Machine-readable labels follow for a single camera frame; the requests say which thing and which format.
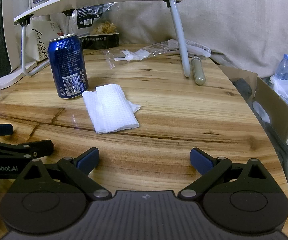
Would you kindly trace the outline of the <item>grey-green tube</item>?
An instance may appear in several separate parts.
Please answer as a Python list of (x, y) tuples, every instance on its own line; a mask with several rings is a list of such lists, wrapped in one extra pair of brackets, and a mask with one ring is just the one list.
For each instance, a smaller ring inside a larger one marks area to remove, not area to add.
[(191, 68), (194, 75), (194, 81), (198, 86), (203, 86), (206, 82), (205, 74), (201, 65), (201, 60), (198, 57), (191, 59)]

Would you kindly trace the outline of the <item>white paper towel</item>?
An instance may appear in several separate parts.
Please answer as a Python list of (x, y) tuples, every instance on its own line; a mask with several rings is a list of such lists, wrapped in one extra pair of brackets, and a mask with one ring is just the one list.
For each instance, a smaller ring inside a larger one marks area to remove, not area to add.
[(82, 96), (97, 134), (139, 127), (135, 113), (141, 106), (127, 100), (120, 85), (98, 86)]

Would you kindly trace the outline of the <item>clear snack bag black label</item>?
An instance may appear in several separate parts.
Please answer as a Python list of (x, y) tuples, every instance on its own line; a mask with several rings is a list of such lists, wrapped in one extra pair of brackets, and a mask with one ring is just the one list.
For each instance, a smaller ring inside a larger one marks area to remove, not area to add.
[(105, 3), (76, 9), (69, 18), (69, 33), (79, 37), (117, 33), (119, 3)]

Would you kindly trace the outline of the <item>cardboard box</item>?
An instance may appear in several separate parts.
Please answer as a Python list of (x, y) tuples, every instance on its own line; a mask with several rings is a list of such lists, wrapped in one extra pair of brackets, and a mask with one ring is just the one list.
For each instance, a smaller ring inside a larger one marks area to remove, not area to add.
[(288, 104), (258, 74), (220, 65), (269, 137), (288, 183)]

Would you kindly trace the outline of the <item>clear plastic wrapper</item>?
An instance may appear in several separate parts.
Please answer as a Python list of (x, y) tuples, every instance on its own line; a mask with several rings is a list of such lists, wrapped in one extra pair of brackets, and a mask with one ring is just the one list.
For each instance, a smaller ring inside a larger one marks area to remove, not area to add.
[(104, 59), (110, 69), (132, 62), (140, 62), (161, 54), (180, 54), (178, 48), (174, 48), (167, 41), (145, 46), (138, 50), (109, 49), (103, 50)]

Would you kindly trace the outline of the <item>blue Pepsi can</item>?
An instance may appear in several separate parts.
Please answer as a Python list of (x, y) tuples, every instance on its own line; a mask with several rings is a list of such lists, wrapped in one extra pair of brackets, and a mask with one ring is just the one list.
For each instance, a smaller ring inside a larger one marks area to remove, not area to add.
[(83, 49), (77, 34), (50, 40), (48, 58), (60, 98), (75, 98), (89, 88)]

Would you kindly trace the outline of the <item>white fresh bread paper bag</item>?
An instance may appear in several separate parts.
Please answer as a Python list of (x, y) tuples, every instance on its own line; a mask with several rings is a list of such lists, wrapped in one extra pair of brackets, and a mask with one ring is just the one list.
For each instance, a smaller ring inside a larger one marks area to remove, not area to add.
[(37, 62), (47, 59), (50, 40), (58, 38), (62, 34), (56, 22), (31, 21), (26, 31), (26, 59)]

